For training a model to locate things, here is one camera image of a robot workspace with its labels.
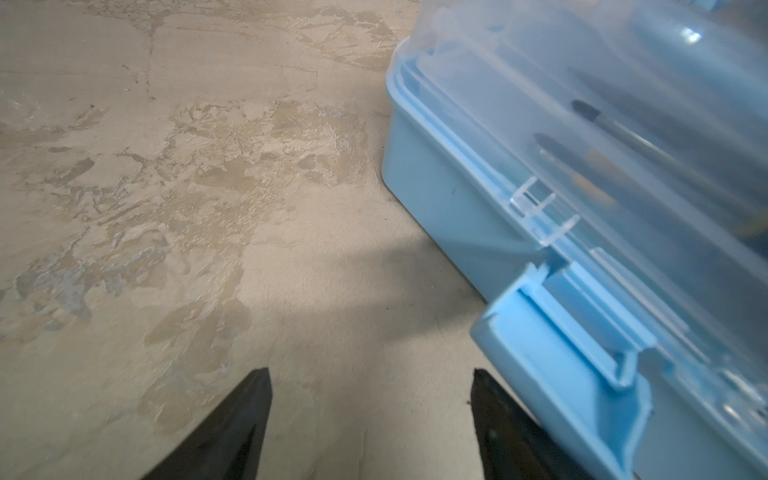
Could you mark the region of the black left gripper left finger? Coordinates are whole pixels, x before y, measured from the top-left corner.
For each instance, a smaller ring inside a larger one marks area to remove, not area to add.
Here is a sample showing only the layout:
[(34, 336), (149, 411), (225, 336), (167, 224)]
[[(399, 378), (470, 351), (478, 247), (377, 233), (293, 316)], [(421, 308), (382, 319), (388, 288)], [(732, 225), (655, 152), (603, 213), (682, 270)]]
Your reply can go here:
[(272, 403), (267, 368), (255, 369), (168, 456), (151, 479), (254, 479)]

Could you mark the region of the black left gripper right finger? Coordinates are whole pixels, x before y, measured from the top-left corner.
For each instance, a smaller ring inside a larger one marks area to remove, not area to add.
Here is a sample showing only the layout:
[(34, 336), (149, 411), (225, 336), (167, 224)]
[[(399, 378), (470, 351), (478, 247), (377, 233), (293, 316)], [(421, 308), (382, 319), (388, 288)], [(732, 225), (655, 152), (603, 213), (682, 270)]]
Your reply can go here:
[(470, 406), (486, 480), (592, 477), (484, 369), (473, 372)]

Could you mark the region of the light blue plastic toolbox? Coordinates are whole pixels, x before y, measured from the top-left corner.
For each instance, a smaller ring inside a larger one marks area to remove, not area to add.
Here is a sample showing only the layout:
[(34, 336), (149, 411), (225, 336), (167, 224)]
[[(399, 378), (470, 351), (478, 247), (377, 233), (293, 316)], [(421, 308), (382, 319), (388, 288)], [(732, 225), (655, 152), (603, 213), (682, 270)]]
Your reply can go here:
[(384, 183), (486, 300), (472, 338), (529, 417), (590, 479), (765, 478), (767, 218), (570, 102), (767, 209), (766, 3), (425, 1), (386, 88)]

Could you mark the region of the small black screwdriver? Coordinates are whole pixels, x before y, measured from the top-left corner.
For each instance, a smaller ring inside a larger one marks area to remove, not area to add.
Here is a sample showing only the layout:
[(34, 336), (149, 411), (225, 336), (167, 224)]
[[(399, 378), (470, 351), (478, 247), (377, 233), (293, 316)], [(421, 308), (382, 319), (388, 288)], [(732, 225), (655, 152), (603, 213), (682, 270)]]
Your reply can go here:
[(654, 164), (658, 170), (674, 177), (698, 204), (716, 207), (742, 220), (757, 221), (767, 218), (767, 209), (759, 209), (743, 197), (711, 180), (705, 174), (666, 151), (628, 127), (613, 120), (592, 104), (580, 99), (570, 102), (575, 113), (593, 123), (619, 143)]

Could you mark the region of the black yellow utility knife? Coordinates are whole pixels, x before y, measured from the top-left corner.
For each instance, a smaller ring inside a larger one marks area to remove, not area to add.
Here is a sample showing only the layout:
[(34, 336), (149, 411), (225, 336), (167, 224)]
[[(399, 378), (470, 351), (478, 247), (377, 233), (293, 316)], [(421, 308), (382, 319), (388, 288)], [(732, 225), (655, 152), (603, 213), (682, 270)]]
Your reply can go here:
[(590, 167), (583, 157), (552, 137), (543, 133), (535, 133), (533, 137), (539, 147), (567, 168), (571, 181), (591, 198), (606, 208), (615, 209), (618, 206), (618, 201), (613, 196), (615, 184), (607, 175)]

